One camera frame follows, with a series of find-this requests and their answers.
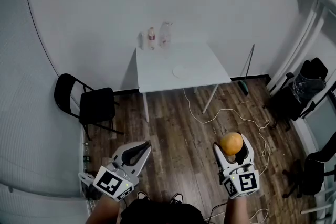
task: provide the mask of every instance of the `person's arm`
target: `person's arm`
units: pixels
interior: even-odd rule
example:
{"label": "person's arm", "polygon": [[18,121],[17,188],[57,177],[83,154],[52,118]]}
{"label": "person's arm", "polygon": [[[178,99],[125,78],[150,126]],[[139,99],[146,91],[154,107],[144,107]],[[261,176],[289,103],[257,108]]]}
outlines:
{"label": "person's arm", "polygon": [[229,199],[226,205],[224,224],[249,224],[247,199],[240,197]]}
{"label": "person's arm", "polygon": [[119,203],[103,194],[86,224],[115,224],[119,212]]}

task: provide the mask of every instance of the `baseboard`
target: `baseboard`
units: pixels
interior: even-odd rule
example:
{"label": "baseboard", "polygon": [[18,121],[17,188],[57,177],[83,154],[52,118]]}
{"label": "baseboard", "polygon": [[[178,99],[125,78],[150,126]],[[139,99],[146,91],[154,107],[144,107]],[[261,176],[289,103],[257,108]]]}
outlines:
{"label": "baseboard", "polygon": [[[244,79],[245,77],[233,77],[231,78],[231,81],[244,80]],[[264,75],[247,76],[246,79],[266,79],[266,82],[268,83],[271,80],[271,77],[269,76],[269,74],[264,74]],[[139,89],[122,90],[122,91],[114,92],[114,96],[134,94],[138,92],[139,92]]]}

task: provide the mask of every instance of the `floor plank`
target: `floor plank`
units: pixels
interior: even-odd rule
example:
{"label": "floor plank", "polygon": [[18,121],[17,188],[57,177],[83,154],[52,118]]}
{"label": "floor plank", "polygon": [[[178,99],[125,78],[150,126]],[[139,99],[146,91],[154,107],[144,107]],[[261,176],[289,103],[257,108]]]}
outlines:
{"label": "floor plank", "polygon": [[[192,113],[202,122],[212,119],[219,109],[230,108],[241,117],[264,126],[266,119],[270,119],[270,125],[273,122],[271,113],[262,109],[269,98],[265,87],[265,79],[248,80],[249,95],[245,96],[237,82],[221,85],[205,114],[201,110],[213,87],[198,87],[196,94],[193,89],[185,92]],[[183,90],[148,93],[147,99],[149,123],[145,121],[141,94],[116,97],[120,106],[116,107],[113,124],[125,135],[89,126],[93,170],[99,170],[100,165],[105,164],[124,143],[149,140],[152,144],[152,153],[140,174],[140,183],[126,198],[127,204],[136,198],[137,190],[147,192],[156,201],[169,201],[175,193],[181,192],[184,202],[197,207],[207,218],[214,206],[228,198],[224,187],[219,185],[218,167],[212,151],[212,144],[219,142],[227,132],[243,133],[254,147],[259,172],[265,168],[268,153],[262,156],[264,141],[254,123],[243,121],[233,111],[222,111],[215,120],[200,124],[190,115]],[[270,146],[271,155],[268,167],[260,177],[261,190],[248,197],[250,217],[258,209],[268,208],[265,223],[313,223],[313,214],[300,214],[301,210],[314,206],[313,198],[297,199],[295,195],[282,198],[288,190],[282,170],[289,169],[294,160],[305,158],[295,129],[292,127],[285,132],[285,125],[279,123],[276,129],[266,128],[261,130],[261,134]],[[224,211],[225,206],[222,206],[215,214]],[[260,212],[256,218],[262,220],[263,214]],[[223,223],[223,214],[212,222]]]}

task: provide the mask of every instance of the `black folding chair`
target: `black folding chair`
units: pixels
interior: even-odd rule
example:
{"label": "black folding chair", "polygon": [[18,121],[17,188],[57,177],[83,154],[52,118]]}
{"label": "black folding chair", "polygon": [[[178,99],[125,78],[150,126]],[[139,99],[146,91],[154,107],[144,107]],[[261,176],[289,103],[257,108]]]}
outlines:
{"label": "black folding chair", "polygon": [[[82,84],[84,89],[84,93],[80,97],[79,115],[73,114],[70,108],[70,94],[76,81]],[[114,101],[113,90],[111,88],[94,90],[72,75],[62,74],[57,80],[54,98],[56,104],[62,111],[79,119],[89,141],[91,141],[91,138],[88,134],[88,124],[93,124],[117,134],[123,134],[113,129],[112,119],[115,115],[114,104],[119,104]],[[110,121],[112,128],[98,124],[98,122],[103,121]]]}

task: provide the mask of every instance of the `shoe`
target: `shoe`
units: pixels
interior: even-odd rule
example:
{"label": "shoe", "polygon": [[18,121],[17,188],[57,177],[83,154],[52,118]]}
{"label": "shoe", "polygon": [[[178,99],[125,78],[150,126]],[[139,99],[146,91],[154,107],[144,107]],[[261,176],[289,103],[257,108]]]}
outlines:
{"label": "shoe", "polygon": [[181,193],[176,193],[171,199],[171,204],[181,204],[183,202],[183,195]]}
{"label": "shoe", "polygon": [[142,191],[138,192],[137,196],[138,196],[138,199],[146,199],[146,200],[149,200],[147,194],[144,193],[144,192],[142,192]]}

